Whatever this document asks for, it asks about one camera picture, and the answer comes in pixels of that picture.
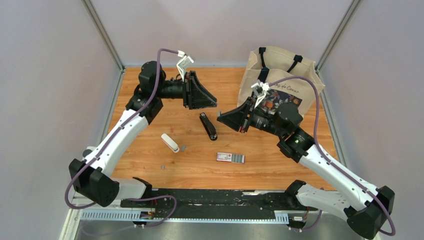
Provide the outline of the black stapler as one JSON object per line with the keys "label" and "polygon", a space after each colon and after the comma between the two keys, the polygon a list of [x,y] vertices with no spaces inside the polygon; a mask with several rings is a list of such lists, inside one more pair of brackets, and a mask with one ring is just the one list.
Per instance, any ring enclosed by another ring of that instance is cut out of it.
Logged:
{"label": "black stapler", "polygon": [[216,128],[212,124],[212,122],[209,120],[207,115],[204,112],[202,112],[199,115],[199,119],[200,119],[209,139],[211,141],[216,141],[218,139]]}

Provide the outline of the white stapler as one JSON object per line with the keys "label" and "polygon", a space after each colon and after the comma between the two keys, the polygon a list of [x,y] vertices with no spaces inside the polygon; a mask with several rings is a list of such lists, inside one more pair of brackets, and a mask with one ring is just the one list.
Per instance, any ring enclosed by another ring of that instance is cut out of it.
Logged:
{"label": "white stapler", "polygon": [[179,145],[166,133],[163,133],[161,136],[162,141],[174,152],[178,153],[180,151]]}

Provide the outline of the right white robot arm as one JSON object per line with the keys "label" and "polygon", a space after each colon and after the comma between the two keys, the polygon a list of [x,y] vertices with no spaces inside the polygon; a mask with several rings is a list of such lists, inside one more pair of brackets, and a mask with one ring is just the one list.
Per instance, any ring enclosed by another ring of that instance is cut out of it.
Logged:
{"label": "right white robot arm", "polygon": [[303,117],[294,103],[281,103],[273,114],[256,108],[255,103],[254,98],[248,97],[241,106],[219,114],[217,121],[240,133],[253,127],[277,136],[277,146],[285,157],[314,171],[336,189],[329,192],[295,180],[286,189],[285,203],[289,208],[305,206],[332,214],[368,240],[383,233],[385,223],[394,226],[390,215],[395,193],[391,188],[377,187],[360,178],[323,150],[300,127]]}

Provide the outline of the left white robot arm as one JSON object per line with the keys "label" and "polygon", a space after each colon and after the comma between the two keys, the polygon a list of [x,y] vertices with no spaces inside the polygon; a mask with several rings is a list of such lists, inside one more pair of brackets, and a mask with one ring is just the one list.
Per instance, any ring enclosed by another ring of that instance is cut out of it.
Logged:
{"label": "left white robot arm", "polygon": [[138,75],[139,84],[119,121],[88,155],[71,161],[69,186],[91,200],[90,206],[107,207],[118,197],[120,183],[111,174],[134,139],[158,115],[163,99],[181,99],[189,110],[217,107],[217,98],[200,83],[195,71],[181,70],[179,75],[180,79],[167,80],[157,61],[144,63]]}

